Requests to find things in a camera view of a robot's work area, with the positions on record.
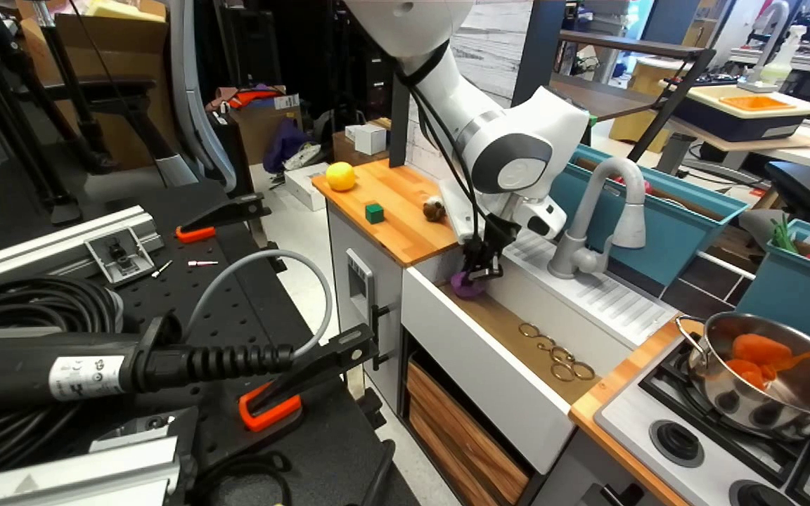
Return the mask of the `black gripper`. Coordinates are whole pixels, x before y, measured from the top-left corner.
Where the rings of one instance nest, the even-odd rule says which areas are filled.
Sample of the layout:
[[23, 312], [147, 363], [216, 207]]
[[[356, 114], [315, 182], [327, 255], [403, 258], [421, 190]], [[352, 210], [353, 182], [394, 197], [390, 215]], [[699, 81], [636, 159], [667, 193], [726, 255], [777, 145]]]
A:
[[518, 230], [521, 230], [518, 222], [487, 214], [483, 230], [471, 232], [462, 245], [462, 252], [463, 252], [462, 274], [466, 282], [500, 277], [504, 274], [504, 266], [500, 266], [504, 246], [515, 241]]

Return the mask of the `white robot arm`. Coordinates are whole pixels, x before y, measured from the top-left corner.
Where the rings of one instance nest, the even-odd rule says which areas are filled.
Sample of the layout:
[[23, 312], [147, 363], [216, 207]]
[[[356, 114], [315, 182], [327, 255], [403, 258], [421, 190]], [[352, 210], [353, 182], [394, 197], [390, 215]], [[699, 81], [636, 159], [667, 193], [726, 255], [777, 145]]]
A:
[[556, 238], [564, 210], [552, 199], [587, 127], [587, 113], [538, 88], [518, 106], [500, 106], [470, 85], [450, 36], [471, 0], [342, 0], [365, 33], [396, 62], [417, 100], [425, 134], [450, 166], [442, 182], [446, 222], [459, 237], [463, 266], [455, 284], [500, 274], [500, 252], [532, 230]]

